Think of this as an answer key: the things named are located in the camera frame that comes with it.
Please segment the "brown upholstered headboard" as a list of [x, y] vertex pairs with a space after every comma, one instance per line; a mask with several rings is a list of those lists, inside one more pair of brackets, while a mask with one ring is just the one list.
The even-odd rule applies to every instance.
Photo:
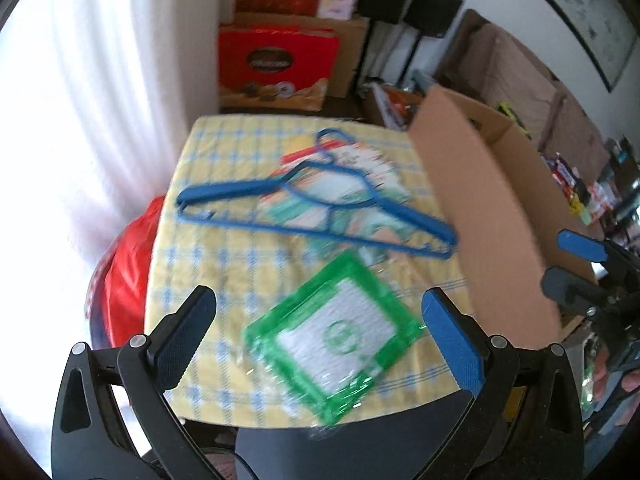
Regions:
[[590, 184], [610, 159], [597, 126], [544, 63], [495, 23], [465, 10], [439, 62], [443, 87], [496, 108], [509, 105], [541, 154], [558, 154]]

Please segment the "yellow checked tablecloth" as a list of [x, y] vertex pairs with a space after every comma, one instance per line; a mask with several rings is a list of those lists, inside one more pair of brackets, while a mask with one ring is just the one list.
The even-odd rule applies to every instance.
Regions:
[[[184, 144], [166, 195], [155, 239], [144, 330], [178, 309], [196, 285], [217, 297], [215, 321], [180, 385], [166, 393], [172, 409], [186, 419], [245, 428], [295, 428], [320, 422], [282, 382], [245, 353], [244, 327], [268, 312], [326, 261], [316, 258], [306, 240], [276, 233], [218, 229], [181, 222], [175, 198], [189, 184], [263, 178], [277, 169], [282, 155], [314, 143], [324, 128], [339, 128], [382, 152], [397, 168], [413, 207], [444, 218], [426, 172], [404, 132], [341, 122], [337, 119], [278, 115], [219, 115], [198, 118]], [[460, 310], [473, 315], [469, 287], [458, 255], [411, 258], [424, 286], [399, 262], [372, 271], [421, 321], [425, 289], [442, 288]], [[459, 387], [437, 347], [423, 332], [342, 422], [356, 422], [417, 408]]]

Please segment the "blue plastic clothes hanger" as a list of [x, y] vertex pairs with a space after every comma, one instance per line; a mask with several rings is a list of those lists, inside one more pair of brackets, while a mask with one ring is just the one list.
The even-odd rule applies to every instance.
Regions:
[[184, 221], [299, 236], [323, 258], [352, 249], [367, 264], [448, 259], [458, 244], [449, 224], [413, 207], [393, 162], [337, 128], [283, 156], [269, 177], [192, 184], [175, 204]]

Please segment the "brown cardboard box behind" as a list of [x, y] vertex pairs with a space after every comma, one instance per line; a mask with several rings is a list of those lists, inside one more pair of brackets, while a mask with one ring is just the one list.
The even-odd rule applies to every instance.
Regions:
[[331, 29], [340, 40], [340, 47], [332, 75], [329, 78], [328, 96], [340, 99], [347, 96], [360, 59], [364, 38], [366, 38], [369, 26], [367, 18], [355, 16], [349, 21], [337, 21], [330, 18], [303, 15], [236, 12], [234, 22], [240, 25], [280, 25], [299, 26], [304, 29]]

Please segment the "right black speaker on stand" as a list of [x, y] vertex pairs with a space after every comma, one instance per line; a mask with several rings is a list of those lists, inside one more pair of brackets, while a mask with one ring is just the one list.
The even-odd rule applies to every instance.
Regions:
[[412, 28], [416, 31], [413, 44], [405, 58], [404, 65], [396, 80], [396, 87], [404, 83], [411, 63], [425, 38], [442, 39], [450, 29], [458, 15], [463, 0], [411, 0], [408, 9], [401, 20], [402, 29], [398, 39]]

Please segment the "red collection gift box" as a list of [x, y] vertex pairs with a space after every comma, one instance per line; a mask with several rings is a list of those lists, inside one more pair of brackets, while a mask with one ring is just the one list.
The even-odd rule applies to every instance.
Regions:
[[217, 40], [220, 105], [318, 112], [340, 43], [331, 29], [222, 26]]

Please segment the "large cardboard box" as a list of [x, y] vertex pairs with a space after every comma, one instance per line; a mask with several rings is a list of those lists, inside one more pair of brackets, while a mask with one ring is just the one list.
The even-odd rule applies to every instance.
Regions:
[[544, 271], [562, 266], [588, 281], [594, 274], [556, 244], [562, 229], [586, 229], [533, 143], [506, 116], [441, 86], [427, 91], [408, 137], [457, 232], [480, 326], [526, 349], [563, 341], [577, 321], [564, 321], [544, 296]]

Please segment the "red plastic bag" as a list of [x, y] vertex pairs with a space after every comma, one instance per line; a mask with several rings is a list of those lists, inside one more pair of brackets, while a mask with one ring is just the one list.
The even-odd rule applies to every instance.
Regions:
[[95, 349], [120, 347], [143, 332], [152, 250], [163, 204], [162, 196], [154, 198], [108, 246], [94, 269], [85, 316]]

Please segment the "colourful paper hand fan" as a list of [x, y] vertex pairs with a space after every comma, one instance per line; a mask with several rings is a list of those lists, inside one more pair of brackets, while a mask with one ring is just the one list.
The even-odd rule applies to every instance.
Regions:
[[[281, 168], [276, 174], [286, 174], [303, 160], [333, 162], [361, 171], [368, 181], [384, 196], [399, 203], [408, 203], [412, 196], [401, 183], [399, 172], [392, 162], [376, 148], [360, 142], [348, 142], [335, 134], [322, 142], [321, 146], [302, 146], [281, 157]], [[308, 195], [325, 202], [348, 204], [362, 202], [369, 197], [362, 180], [337, 174], [336, 172], [305, 169], [293, 179], [295, 187]], [[329, 209], [314, 205], [308, 200], [286, 191], [262, 196], [257, 209], [264, 220], [273, 223], [318, 230], [326, 225]], [[386, 214], [377, 206], [371, 208], [339, 209], [334, 212], [332, 231], [353, 237], [388, 240], [392, 243], [407, 243], [416, 229]]]

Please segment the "framed wall picture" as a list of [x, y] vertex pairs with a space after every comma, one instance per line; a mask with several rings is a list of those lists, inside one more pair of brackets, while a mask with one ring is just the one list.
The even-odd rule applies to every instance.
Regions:
[[546, 0], [586, 50], [606, 90], [626, 70], [638, 34], [618, 0]]

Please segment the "white sheer curtain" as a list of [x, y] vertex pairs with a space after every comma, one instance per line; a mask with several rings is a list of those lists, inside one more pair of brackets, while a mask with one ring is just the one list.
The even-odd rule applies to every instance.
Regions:
[[1, 31], [1, 409], [40, 466], [107, 247], [218, 110], [228, 0], [18, 0]]

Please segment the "green desiccant packet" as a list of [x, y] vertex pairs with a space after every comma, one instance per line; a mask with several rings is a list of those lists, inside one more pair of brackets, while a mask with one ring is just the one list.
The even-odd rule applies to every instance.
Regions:
[[388, 285], [343, 252], [244, 328], [243, 342], [322, 425], [333, 426], [422, 333]]

